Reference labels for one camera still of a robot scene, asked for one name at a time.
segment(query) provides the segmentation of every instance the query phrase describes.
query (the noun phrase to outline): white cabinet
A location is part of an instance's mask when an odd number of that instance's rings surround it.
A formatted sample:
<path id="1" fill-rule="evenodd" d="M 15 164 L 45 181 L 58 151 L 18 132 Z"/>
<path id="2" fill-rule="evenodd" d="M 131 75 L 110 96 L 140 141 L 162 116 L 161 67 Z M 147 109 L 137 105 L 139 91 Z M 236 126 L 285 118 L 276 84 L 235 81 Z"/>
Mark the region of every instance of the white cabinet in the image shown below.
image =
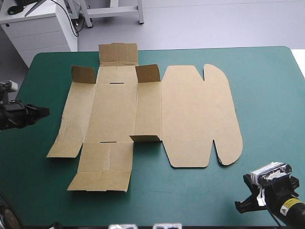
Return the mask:
<path id="1" fill-rule="evenodd" d="M 63 0 L 57 2 L 65 8 Z M 73 35 L 65 12 L 57 4 L 46 1 L 27 17 L 24 14 L 34 4 L 26 6 L 21 13 L 8 15 L 7 9 L 12 5 L 14 1 L 4 1 L 0 25 L 28 67 L 40 52 L 77 51 L 77 37 Z"/>

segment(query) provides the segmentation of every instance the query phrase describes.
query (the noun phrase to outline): cardboard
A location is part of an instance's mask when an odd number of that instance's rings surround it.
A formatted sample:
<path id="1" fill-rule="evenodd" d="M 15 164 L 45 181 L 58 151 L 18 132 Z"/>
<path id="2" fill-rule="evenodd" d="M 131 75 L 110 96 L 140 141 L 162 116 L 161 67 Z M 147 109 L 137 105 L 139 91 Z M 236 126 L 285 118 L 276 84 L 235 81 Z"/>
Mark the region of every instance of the cardboard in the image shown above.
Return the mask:
<path id="1" fill-rule="evenodd" d="M 127 191 L 133 143 L 85 143 L 77 174 L 68 190 Z"/>
<path id="2" fill-rule="evenodd" d="M 72 67 L 61 128 L 48 154 L 75 157 L 83 144 L 68 190 L 127 191 L 133 142 L 162 140 L 173 167 L 207 166 L 213 141 L 222 164 L 237 160 L 242 137 L 221 70 L 205 65 L 203 80 L 194 66 L 169 66 L 161 81 L 156 64 L 137 66 L 136 44 L 99 49 L 96 83 L 91 70 Z M 86 111 L 77 109 L 80 103 Z"/>
<path id="3" fill-rule="evenodd" d="M 220 163 L 236 161 L 243 148 L 225 74 L 204 66 L 169 66 L 162 80 L 162 140 L 173 167 L 206 167 L 215 142 Z"/>
<path id="4" fill-rule="evenodd" d="M 47 157 L 76 157 L 86 137 L 96 90 L 94 68 L 73 66 L 71 72 L 61 127 Z"/>

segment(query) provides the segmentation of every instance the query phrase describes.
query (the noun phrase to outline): green table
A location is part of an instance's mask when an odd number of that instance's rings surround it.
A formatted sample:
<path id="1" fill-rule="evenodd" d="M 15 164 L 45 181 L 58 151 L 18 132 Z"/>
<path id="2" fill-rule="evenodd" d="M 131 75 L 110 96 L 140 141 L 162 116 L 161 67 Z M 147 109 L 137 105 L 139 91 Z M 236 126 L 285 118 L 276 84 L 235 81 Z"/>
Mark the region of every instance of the green table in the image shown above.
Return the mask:
<path id="1" fill-rule="evenodd" d="M 286 47 L 139 51 L 139 64 L 203 64 L 230 82 L 244 140 L 238 161 L 224 167 L 212 149 L 207 168 L 172 168 L 162 143 L 135 144 L 129 190 L 66 191 L 79 162 L 46 158 L 61 123 L 71 65 L 99 66 L 97 52 L 38 54 L 18 94 L 51 115 L 33 126 L 0 133 L 1 190 L 25 225 L 275 225 L 267 212 L 239 214 L 234 201 L 250 195 L 243 174 L 272 161 L 292 165 L 305 200 L 305 81 Z"/>

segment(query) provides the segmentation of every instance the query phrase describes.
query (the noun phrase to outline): white sticker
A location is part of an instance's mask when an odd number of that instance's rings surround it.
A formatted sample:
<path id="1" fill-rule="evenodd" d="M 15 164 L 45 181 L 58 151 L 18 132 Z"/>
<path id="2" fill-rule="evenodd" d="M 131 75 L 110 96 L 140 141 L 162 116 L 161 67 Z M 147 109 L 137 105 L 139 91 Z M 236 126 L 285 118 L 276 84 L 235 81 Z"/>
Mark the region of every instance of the white sticker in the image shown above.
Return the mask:
<path id="1" fill-rule="evenodd" d="M 287 208 L 286 206 L 283 205 L 283 206 L 281 207 L 280 212 L 281 212 L 284 216 L 286 216 L 288 210 L 289 210 L 289 208 Z"/>

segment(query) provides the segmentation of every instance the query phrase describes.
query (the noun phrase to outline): black cable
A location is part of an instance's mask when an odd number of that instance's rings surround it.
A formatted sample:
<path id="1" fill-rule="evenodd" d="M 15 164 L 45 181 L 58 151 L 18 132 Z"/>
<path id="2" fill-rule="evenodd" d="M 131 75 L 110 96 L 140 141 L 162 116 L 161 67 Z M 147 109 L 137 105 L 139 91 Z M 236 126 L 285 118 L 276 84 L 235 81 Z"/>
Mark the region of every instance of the black cable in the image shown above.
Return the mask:
<path id="1" fill-rule="evenodd" d="M 80 31 L 83 29 L 83 27 L 84 27 L 84 23 L 85 23 L 85 18 L 84 18 L 84 20 L 82 21 L 81 29 L 80 29 L 80 30 L 78 30 L 77 32 L 80 32 Z"/>
<path id="2" fill-rule="evenodd" d="M 283 229 L 282 225 L 280 224 L 280 222 L 277 220 L 277 218 L 274 216 L 274 214 L 270 211 L 269 207 L 266 205 L 266 208 L 269 212 L 269 214 L 271 215 L 271 217 L 275 220 L 275 222 L 277 223 L 278 227 L 280 229 Z"/>
<path id="3" fill-rule="evenodd" d="M 22 224 L 22 221 L 20 220 L 17 212 L 15 211 L 15 209 L 13 208 L 12 204 L 10 204 L 10 201 L 6 198 L 6 196 L 0 192 L 0 196 L 4 199 L 4 201 L 7 203 L 7 205 L 9 206 L 9 208 L 11 209 L 11 211 L 14 213 L 16 219 L 18 220 L 19 224 L 20 224 L 20 227 L 21 229 L 23 229 L 23 224 Z"/>
<path id="4" fill-rule="evenodd" d="M 62 7 L 62 5 L 60 5 L 59 3 L 57 3 L 57 2 L 54 1 L 54 0 L 50 0 L 50 1 L 54 2 L 55 4 L 59 5 L 59 6 L 62 8 L 62 10 L 65 12 L 65 14 L 66 14 L 66 16 L 67 16 L 67 18 L 68 18 L 68 20 L 69 20 L 70 27 L 71 27 L 71 30 L 72 30 L 72 32 L 73 32 L 73 35 L 76 36 L 76 37 L 79 37 L 79 32 L 80 32 L 81 30 L 77 31 L 77 29 L 75 28 L 75 26 L 74 26 L 73 23 L 71 22 L 68 13 L 67 13 L 66 10 Z"/>

